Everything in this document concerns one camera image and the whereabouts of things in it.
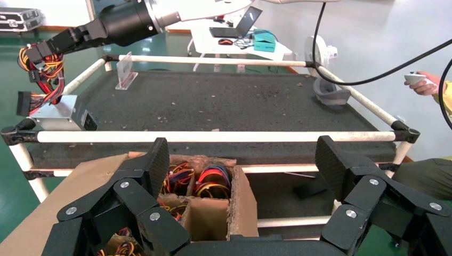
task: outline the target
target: teal box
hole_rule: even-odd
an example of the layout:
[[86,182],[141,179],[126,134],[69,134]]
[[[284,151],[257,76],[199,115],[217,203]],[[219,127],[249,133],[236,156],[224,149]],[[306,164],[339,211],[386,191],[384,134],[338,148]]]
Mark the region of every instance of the teal box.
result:
[[254,50],[262,52],[275,52],[275,37],[270,33],[254,35]]

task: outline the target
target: metal joint screw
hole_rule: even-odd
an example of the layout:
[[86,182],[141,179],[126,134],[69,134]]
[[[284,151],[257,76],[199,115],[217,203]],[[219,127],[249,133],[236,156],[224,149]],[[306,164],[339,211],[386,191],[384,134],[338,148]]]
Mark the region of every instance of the metal joint screw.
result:
[[156,221],[156,220],[158,220],[160,218],[160,213],[158,213],[158,212],[154,212],[154,213],[152,213],[150,216],[149,216],[149,219],[151,220],[151,221]]
[[372,185],[378,185],[378,183],[379,183],[378,180],[375,180],[375,179],[370,179],[369,182]]
[[122,188],[127,188],[127,187],[128,187],[128,182],[125,181],[125,182],[121,183],[120,186],[121,186]]
[[442,207],[441,205],[437,204],[437,203],[430,203],[430,207],[437,210],[437,211],[441,211]]
[[67,210],[66,210],[66,214],[67,215],[71,215],[71,214],[73,214],[74,212],[76,212],[77,211],[77,207],[70,207],[70,208],[68,208]]
[[355,211],[352,210],[346,210],[345,214],[347,214],[348,217],[352,217],[352,218],[356,218],[356,213]]

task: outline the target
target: black cable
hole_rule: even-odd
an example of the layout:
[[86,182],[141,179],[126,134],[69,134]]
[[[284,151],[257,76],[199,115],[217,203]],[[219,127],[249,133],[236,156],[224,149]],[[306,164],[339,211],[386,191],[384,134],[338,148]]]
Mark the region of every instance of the black cable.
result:
[[279,66],[278,66],[278,67],[277,67],[277,66],[268,66],[268,70],[269,70],[271,73],[276,73],[276,74],[278,74],[278,73],[279,73]]
[[322,16],[323,16],[323,13],[324,13],[324,10],[325,10],[325,5],[326,5],[326,3],[323,3],[322,9],[320,10],[319,18],[317,20],[316,31],[314,32],[314,41],[312,43],[312,60],[314,62],[314,65],[313,65],[314,69],[317,71],[319,76],[321,78],[325,79],[326,81],[330,82],[330,83],[334,83],[334,84],[338,84],[338,85],[360,85],[360,84],[370,83],[370,82],[373,82],[373,81],[378,80],[380,78],[389,76],[389,75],[399,71],[400,69],[402,69],[404,67],[407,67],[407,66],[413,64],[414,62],[416,62],[416,61],[418,61],[420,59],[423,59],[423,58],[427,57],[428,55],[430,55],[430,54],[432,54],[434,52],[437,52],[440,49],[443,49],[444,47],[452,44],[452,39],[451,39],[451,40],[446,41],[445,43],[443,43],[441,45],[438,45],[437,47],[435,47],[435,48],[433,48],[433,49],[431,49],[431,50],[429,50],[429,51],[427,51],[427,52],[415,57],[414,59],[403,63],[402,65],[399,65],[399,66],[397,66],[397,67],[395,67],[395,68],[393,68],[393,69],[391,69],[391,70],[389,70],[389,71],[387,71],[385,73],[382,73],[381,75],[378,75],[378,76],[375,76],[375,77],[372,77],[372,78],[369,78],[369,79],[366,79],[366,80],[361,80],[361,81],[357,81],[357,82],[339,82],[339,81],[331,80],[330,78],[328,78],[324,74],[322,74],[322,72],[320,72],[318,64],[316,63],[317,32],[319,31],[320,22],[322,21]]
[[251,39],[249,38],[249,35],[246,35],[243,38],[235,40],[234,45],[239,47],[241,50],[254,46],[254,44],[251,44]]
[[171,71],[171,70],[166,69],[166,68],[150,68],[148,70],[149,71]]
[[452,59],[450,60],[449,64],[447,64],[446,68],[444,69],[444,72],[442,73],[441,80],[439,82],[439,88],[438,88],[438,101],[439,101],[439,107],[441,108],[442,116],[444,117],[444,120],[446,120],[447,125],[449,125],[449,128],[452,130],[452,122],[450,121],[449,114],[446,111],[446,108],[444,106],[444,99],[443,99],[443,90],[444,90],[444,83],[446,81],[447,73],[450,70],[450,67],[452,66]]
[[259,70],[256,70],[256,69],[250,69],[250,68],[245,68],[245,69],[249,70],[249,71],[257,72],[259,74],[262,74],[262,72],[260,72]]

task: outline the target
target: white fan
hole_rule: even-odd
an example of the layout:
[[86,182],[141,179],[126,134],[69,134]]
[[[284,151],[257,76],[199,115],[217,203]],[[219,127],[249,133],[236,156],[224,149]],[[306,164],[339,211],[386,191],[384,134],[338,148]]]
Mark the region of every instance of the white fan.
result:
[[[314,42],[314,36],[310,36],[306,39],[306,43],[304,44],[304,59],[305,61],[313,61],[312,59],[312,42]],[[316,62],[320,65],[328,68],[329,61],[331,59],[335,59],[337,57],[337,48],[334,46],[327,46],[325,40],[317,35],[316,41]],[[313,68],[308,68],[309,73],[311,75],[315,74],[315,70]]]

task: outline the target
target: black foam mat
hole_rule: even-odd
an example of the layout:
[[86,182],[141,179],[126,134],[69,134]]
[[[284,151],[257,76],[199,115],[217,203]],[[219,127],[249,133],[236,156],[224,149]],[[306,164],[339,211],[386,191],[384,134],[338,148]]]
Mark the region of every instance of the black foam mat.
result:
[[[304,173],[319,175],[318,172]],[[314,179],[286,173],[247,174],[257,201],[258,219],[298,218],[331,215],[334,195],[330,190],[300,199],[294,188]],[[324,225],[259,228],[260,236],[281,234],[283,239],[319,237]]]
[[[313,77],[278,74],[141,71],[127,91],[107,72],[80,98],[100,131],[376,131],[349,105],[324,106]],[[342,142],[345,150],[390,162],[392,142]],[[147,151],[148,143],[40,143],[30,152],[37,168]],[[169,143],[172,154],[235,158],[238,164],[313,163],[315,143]]]

